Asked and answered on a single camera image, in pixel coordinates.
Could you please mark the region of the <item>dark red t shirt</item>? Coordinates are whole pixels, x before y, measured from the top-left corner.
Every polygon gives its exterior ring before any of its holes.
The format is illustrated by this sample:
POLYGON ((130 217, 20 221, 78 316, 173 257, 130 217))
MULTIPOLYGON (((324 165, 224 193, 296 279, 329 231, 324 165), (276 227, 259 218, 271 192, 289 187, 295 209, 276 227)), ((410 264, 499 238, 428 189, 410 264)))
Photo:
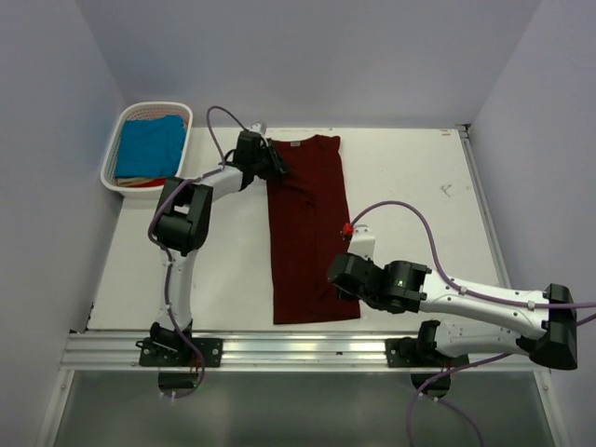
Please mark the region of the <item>dark red t shirt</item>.
POLYGON ((360 318, 359 304, 338 297, 327 279, 335 256, 347 251, 349 221, 339 136, 275 142, 290 172, 266 182, 273 323, 360 318))

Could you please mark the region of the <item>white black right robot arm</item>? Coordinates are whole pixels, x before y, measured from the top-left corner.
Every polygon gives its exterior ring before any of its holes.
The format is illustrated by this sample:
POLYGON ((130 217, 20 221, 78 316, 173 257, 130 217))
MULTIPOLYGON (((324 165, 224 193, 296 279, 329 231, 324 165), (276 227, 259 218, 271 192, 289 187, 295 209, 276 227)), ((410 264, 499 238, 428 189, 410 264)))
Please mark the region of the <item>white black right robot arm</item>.
POLYGON ((550 284, 544 291, 493 286, 490 301, 473 284, 457 286, 423 264, 394 261, 379 267, 357 254, 342 253, 327 278, 348 300, 390 314, 434 313, 470 319, 468 325, 424 323, 414 353, 432 366, 467 354, 520 354, 551 369, 577 367, 576 311, 569 289, 550 284))

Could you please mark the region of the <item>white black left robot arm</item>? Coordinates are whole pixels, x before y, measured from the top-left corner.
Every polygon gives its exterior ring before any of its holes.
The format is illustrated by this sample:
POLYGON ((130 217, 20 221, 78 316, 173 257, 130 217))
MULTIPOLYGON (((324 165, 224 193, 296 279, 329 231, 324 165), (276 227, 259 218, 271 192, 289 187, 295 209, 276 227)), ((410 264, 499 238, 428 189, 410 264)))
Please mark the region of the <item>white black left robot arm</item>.
POLYGON ((231 159, 196 178, 168 178, 150 222, 148 237, 162 252, 163 301, 149 337, 139 343, 143 354, 180 366, 198 354, 192 342, 190 294, 198 251, 207 240, 212 205, 246 189, 255 179, 285 176, 290 168, 273 141, 242 130, 231 159))

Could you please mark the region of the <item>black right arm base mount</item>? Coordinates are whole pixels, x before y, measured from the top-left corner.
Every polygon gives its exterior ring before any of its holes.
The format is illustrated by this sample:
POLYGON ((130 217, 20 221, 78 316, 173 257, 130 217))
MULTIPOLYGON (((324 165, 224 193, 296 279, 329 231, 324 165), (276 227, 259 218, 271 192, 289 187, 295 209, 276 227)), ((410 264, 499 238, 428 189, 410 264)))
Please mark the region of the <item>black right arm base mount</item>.
POLYGON ((401 337, 385 339, 386 363, 389 368, 447 368, 469 364, 468 355, 450 358, 441 354, 434 342, 401 337))

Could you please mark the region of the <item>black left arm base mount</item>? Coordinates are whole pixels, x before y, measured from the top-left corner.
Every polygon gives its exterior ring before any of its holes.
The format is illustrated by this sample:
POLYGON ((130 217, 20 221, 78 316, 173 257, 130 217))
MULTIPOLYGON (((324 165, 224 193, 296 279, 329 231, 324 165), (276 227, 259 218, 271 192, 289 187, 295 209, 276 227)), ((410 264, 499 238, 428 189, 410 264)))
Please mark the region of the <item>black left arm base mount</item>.
POLYGON ((224 352, 224 340, 214 337, 194 337, 191 326, 180 336, 162 328, 156 322, 149 335, 135 343, 141 350, 139 364, 143 367, 202 367, 218 368, 224 352))

